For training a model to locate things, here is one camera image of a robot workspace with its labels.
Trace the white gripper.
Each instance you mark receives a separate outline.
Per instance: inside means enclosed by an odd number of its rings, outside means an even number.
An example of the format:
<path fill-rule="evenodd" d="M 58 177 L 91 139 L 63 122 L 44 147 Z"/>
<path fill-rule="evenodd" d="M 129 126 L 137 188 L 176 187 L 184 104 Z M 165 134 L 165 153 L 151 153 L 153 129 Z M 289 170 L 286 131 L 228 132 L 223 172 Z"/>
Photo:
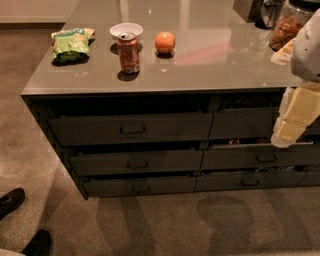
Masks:
<path fill-rule="evenodd" d="M 271 62 L 288 65 L 295 44 L 295 38 L 286 43 L 271 56 Z M 279 108 L 271 143 L 278 148 L 287 148 L 294 144 L 320 116 L 320 84 L 305 81 L 297 88 L 287 87 Z"/>

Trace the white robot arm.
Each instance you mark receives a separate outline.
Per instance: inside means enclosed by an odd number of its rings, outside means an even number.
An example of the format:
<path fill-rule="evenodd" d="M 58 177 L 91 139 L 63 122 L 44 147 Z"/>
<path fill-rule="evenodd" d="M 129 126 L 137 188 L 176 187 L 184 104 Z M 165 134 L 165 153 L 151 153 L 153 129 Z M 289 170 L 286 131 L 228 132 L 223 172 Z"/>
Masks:
<path fill-rule="evenodd" d="M 271 61 L 290 64 L 292 74 L 303 80 L 296 89 L 286 88 L 273 128 L 271 143 L 287 148 L 320 116 L 320 9 Z"/>

